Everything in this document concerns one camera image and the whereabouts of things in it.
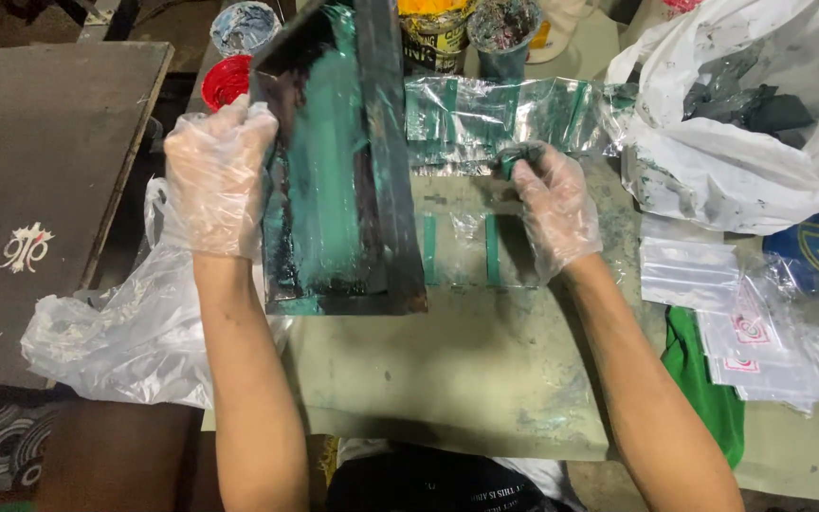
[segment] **gloved hand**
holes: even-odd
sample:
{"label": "gloved hand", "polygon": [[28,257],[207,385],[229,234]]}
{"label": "gloved hand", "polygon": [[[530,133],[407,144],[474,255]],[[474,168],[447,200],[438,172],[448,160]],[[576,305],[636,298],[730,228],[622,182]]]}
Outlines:
{"label": "gloved hand", "polygon": [[523,200],[523,221],[536,256],[536,272],[548,282],[568,264],[602,251],[596,203],[586,189],[577,160],[543,143],[534,171],[526,160],[513,168]]}
{"label": "gloved hand", "polygon": [[266,103],[248,95],[212,116],[186,115],[164,143],[168,208],[161,239],[254,259],[261,219],[261,165],[277,135]]}

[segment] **ink bucket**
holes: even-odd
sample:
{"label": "ink bucket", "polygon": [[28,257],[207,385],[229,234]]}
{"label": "ink bucket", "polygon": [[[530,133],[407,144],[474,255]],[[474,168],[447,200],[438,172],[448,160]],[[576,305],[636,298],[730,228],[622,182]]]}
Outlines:
{"label": "ink bucket", "polygon": [[539,33],[542,19],[536,0],[483,0],[467,27],[479,52],[482,78],[523,79],[529,42]]}
{"label": "ink bucket", "polygon": [[431,71],[462,75],[466,61],[467,19],[472,0],[465,6],[434,14],[400,14],[403,31],[403,62],[407,74]]}
{"label": "ink bucket", "polygon": [[280,28],[277,14],[264,2],[239,2],[217,15],[210,40],[222,56],[255,55]]}
{"label": "ink bucket", "polygon": [[228,56],[211,67],[201,84],[201,98],[211,111],[217,112],[248,92],[250,67],[251,55]]}

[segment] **workbench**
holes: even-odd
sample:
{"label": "workbench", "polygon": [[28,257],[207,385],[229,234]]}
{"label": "workbench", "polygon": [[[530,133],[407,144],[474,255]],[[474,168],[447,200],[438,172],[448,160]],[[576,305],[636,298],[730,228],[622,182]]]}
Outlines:
{"label": "workbench", "polygon": [[[601,77],[619,52],[617,36],[616,24],[597,11],[564,54],[527,66],[527,74]],[[215,53],[210,47],[201,77]],[[471,55],[467,69],[476,68]],[[189,106],[203,108],[199,101]],[[618,166],[617,159],[584,163],[600,213],[602,257],[661,354],[665,308],[641,300],[640,213],[620,185]],[[514,214],[519,203],[506,199],[509,186],[489,178],[412,180],[417,214],[436,219]],[[503,243],[500,250],[507,251]],[[439,243],[439,264],[470,261],[461,251]],[[563,290],[429,286],[428,310],[296,321],[283,361],[312,434],[389,438],[491,457],[614,457],[592,357]],[[209,411],[204,428],[215,426]],[[806,419],[779,403],[749,402],[745,440],[735,471],[742,487],[819,499],[819,404]]]}

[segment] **disposable plastic glove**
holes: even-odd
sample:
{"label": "disposable plastic glove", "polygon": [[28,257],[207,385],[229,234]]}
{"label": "disposable plastic glove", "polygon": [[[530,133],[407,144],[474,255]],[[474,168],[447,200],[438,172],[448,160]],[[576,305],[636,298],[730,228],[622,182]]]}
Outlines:
{"label": "disposable plastic glove", "polygon": [[248,95],[212,116],[180,117],[164,144],[169,193],[161,239],[256,258],[261,167],[277,126],[267,104],[249,107]]}
{"label": "disposable plastic glove", "polygon": [[523,221],[536,257],[536,272],[548,282],[574,260],[602,251],[596,203],[577,160],[539,143],[544,152],[534,171],[526,160],[513,168],[523,200]]}

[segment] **wooden board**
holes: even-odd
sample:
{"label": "wooden board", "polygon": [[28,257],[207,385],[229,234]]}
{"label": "wooden board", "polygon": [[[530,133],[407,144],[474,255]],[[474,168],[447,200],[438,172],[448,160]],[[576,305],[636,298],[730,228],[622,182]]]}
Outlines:
{"label": "wooden board", "polygon": [[[37,300],[90,284],[172,53],[128,42],[0,49],[0,384],[46,384],[26,370],[21,335]],[[36,223],[52,238],[25,240],[28,261],[13,231]],[[12,272],[6,252],[24,268]]]}

